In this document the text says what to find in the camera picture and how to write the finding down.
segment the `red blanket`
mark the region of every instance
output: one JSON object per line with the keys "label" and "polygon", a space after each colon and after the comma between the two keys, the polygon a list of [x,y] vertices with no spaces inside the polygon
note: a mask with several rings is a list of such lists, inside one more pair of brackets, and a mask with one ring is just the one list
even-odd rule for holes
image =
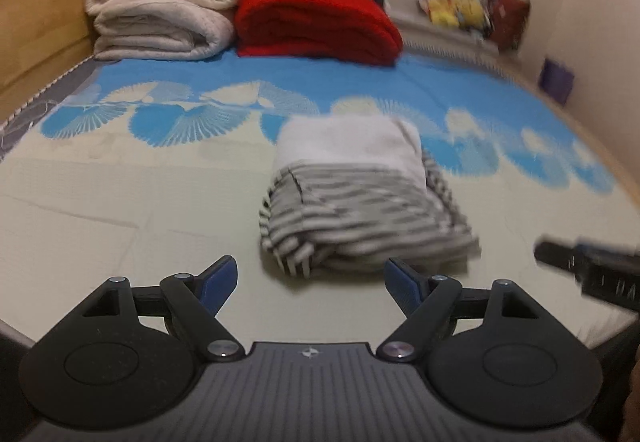
{"label": "red blanket", "polygon": [[312,56],[393,65],[402,37],[371,0],[241,0],[239,56]]}

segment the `stack of folded blankets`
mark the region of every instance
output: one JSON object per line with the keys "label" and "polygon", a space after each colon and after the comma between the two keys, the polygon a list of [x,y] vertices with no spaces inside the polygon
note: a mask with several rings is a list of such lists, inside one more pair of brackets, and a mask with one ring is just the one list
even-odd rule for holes
{"label": "stack of folded blankets", "polygon": [[402,37],[371,0],[242,0],[240,56],[331,57],[393,65]]}
{"label": "stack of folded blankets", "polygon": [[[402,40],[372,0],[84,0],[98,60],[200,60],[228,47],[244,56],[331,57],[391,65]],[[238,14],[235,8],[240,4]]]}
{"label": "stack of folded blankets", "polygon": [[386,115],[293,117],[260,209],[262,248],[284,273],[380,271],[391,257],[441,272],[479,254],[411,124]]}
{"label": "stack of folded blankets", "polygon": [[96,16],[98,60],[200,60],[234,37],[238,0],[84,0]]}

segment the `bed sheet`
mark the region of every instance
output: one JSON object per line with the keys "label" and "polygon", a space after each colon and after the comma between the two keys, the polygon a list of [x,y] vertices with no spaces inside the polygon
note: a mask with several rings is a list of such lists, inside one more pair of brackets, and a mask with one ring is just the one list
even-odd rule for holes
{"label": "bed sheet", "polygon": [[245,346],[376,346],[402,321],[379,275],[292,280],[258,245],[280,127],[344,112],[417,126],[479,236],[481,258],[450,268],[464,285],[513,279],[590,346],[634,318],[533,259],[543,234],[634,246],[640,233],[614,178],[539,99],[417,56],[374,68],[234,51],[106,64],[24,135],[0,164],[0,318],[38,339],[109,276],[154,285],[230,254],[239,284],[219,318]]}

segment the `gray striped towel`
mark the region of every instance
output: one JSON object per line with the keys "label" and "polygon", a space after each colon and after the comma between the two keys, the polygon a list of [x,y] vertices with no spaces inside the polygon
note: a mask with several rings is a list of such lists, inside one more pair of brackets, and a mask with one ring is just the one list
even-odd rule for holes
{"label": "gray striped towel", "polygon": [[433,159],[426,193],[398,170],[297,162],[281,169],[260,209],[262,248],[290,276],[320,269],[373,272],[390,257],[422,269],[478,253]]}

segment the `metal screw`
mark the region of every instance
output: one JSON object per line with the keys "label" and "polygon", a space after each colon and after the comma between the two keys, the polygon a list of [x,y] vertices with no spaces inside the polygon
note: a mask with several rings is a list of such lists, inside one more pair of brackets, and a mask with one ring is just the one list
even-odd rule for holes
{"label": "metal screw", "polygon": [[382,347],[382,351],[391,358],[406,359],[415,352],[415,348],[404,341],[391,341]]}
{"label": "metal screw", "polygon": [[234,355],[240,349],[240,345],[230,339],[218,339],[207,345],[210,354],[218,357],[229,357]]}

